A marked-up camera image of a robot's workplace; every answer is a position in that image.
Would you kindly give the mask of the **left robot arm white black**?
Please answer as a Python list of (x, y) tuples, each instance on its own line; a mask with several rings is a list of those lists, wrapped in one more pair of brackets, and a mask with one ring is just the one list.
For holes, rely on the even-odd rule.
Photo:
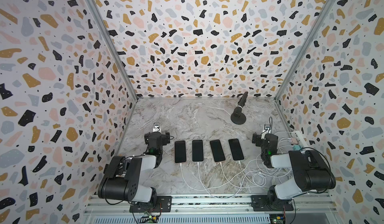
[(159, 167), (163, 159), (163, 146), (171, 142), (169, 132), (145, 134), (146, 151), (138, 156), (114, 156), (106, 165), (98, 188), (98, 197), (105, 200), (127, 201), (154, 205), (158, 196), (155, 188), (139, 184), (143, 171)]

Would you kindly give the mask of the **black phone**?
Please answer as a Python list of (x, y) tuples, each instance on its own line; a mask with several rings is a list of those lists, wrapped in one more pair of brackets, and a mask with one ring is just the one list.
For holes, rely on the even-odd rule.
[(187, 161), (187, 151), (185, 141), (176, 141), (174, 146), (175, 163), (181, 164)]
[(229, 146), (234, 161), (242, 161), (245, 159), (240, 141), (238, 139), (229, 139)]
[(223, 162), (226, 160), (224, 150), (220, 140), (210, 141), (210, 147), (215, 163)]
[(204, 161), (204, 145), (202, 140), (192, 141), (192, 160), (196, 163)]

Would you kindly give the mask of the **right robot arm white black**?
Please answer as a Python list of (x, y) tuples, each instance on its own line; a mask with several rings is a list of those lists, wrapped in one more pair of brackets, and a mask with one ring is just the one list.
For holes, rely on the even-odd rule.
[(273, 185), (266, 195), (252, 195), (251, 204), (256, 212), (293, 211), (295, 197), (317, 191), (334, 189), (336, 178), (323, 154), (309, 147), (278, 154), (278, 136), (270, 133), (253, 134), (252, 143), (261, 148), (263, 164), (268, 168), (290, 168), (293, 177)]

